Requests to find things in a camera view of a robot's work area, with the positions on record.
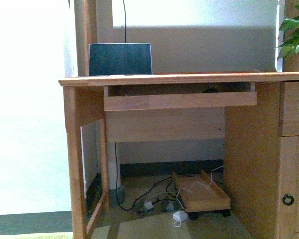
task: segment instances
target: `laptop screen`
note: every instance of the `laptop screen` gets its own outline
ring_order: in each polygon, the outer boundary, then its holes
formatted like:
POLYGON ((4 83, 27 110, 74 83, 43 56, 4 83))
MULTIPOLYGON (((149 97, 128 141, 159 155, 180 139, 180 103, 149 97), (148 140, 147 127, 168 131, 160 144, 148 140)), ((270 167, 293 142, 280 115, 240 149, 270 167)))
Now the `laptop screen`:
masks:
POLYGON ((89 75, 152 74, 149 43, 99 43, 89 45, 89 75))

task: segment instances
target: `wooden cart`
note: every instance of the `wooden cart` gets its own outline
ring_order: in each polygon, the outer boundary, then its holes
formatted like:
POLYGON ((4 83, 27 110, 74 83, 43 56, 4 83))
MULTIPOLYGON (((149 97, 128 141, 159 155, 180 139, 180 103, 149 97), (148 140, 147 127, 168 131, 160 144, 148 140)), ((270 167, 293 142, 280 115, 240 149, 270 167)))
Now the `wooden cart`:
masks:
POLYGON ((204 171, 194 177, 173 174, 173 179, 191 219, 205 211, 220 210, 223 216, 230 215, 230 198, 215 182, 210 183, 210 177, 204 171))

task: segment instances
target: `white wall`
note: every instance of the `white wall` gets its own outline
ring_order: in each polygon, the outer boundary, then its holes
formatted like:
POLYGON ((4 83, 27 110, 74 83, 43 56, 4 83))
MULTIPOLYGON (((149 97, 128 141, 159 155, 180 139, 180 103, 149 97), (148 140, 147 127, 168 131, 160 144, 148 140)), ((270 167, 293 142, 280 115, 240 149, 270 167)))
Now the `white wall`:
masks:
MULTIPOLYGON (((127 42, 151 43, 154 73, 275 70, 277 0, 125 3, 127 42)), ((99 43, 124 41, 122 1, 97 0, 97 20, 99 43), (119 14, 114 26, 112 2, 118 4, 115 12, 119 14)), ((223 139, 216 139, 120 143, 118 149, 121 163, 141 163, 222 159, 223 145, 223 139), (180 152, 180 148, 195 152, 180 152)))
POLYGON ((67 12, 67 1, 0 1, 0 215, 71 210, 58 83, 67 12))

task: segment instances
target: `caster wheel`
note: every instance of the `caster wheel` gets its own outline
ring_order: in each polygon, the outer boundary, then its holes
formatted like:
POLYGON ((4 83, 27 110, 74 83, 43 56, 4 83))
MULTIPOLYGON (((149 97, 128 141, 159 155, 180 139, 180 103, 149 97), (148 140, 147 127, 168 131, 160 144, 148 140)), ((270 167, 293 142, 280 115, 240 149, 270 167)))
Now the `caster wheel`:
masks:
POLYGON ((221 210, 221 215, 223 215, 223 217, 229 217, 230 216, 230 210, 229 209, 225 209, 225 210, 221 210))
POLYGON ((189 218, 192 220, 196 220, 198 218, 198 212, 191 212, 191 213, 188 213, 188 215, 189 215, 189 218))

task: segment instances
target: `black cable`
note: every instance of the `black cable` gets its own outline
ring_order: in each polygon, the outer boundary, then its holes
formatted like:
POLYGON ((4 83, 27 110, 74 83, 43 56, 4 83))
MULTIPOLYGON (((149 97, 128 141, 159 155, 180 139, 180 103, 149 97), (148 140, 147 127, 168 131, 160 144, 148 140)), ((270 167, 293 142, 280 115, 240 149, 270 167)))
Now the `black cable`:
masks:
POLYGON ((172 202, 177 202, 177 200, 175 200, 175 199, 167 199, 167 198, 165 198, 165 199, 157 199, 156 202, 153 202, 153 205, 155 205, 155 204, 158 203, 158 202, 162 202, 162 201, 172 201, 172 202))
POLYGON ((151 189, 149 189, 146 193, 140 195, 138 198, 136 198, 132 204, 132 206, 128 209, 126 208, 123 208, 122 205, 120 204, 119 202, 119 197, 118 197, 118 157, 117 157, 117 154, 116 154, 116 143, 114 143, 114 151, 115 151, 115 162, 116 162, 116 183, 115 183, 115 196, 116 196, 116 201, 118 202, 118 205, 120 206, 120 208, 124 211, 130 211, 133 209, 133 207, 135 206, 135 203, 137 202, 138 199, 140 199, 141 197, 145 196, 146 194, 148 194, 154 187, 156 187, 157 184, 165 181, 165 180, 168 180, 172 177, 168 177, 168 178, 165 178, 165 179, 162 179, 160 180, 159 182, 155 183, 151 189))
POLYGON ((124 43, 126 43, 126 10, 125 10, 125 2, 123 1, 123 8, 124 8, 124 43))
POLYGON ((172 181, 173 181, 173 179, 171 179, 171 181, 169 182, 168 186, 166 187, 166 192, 167 192, 167 193, 168 193, 170 196, 172 196, 172 197, 175 197, 175 198, 176 198, 176 196, 175 196, 175 195, 171 194, 171 193, 168 191, 168 188, 169 188, 170 184, 172 183, 172 181))

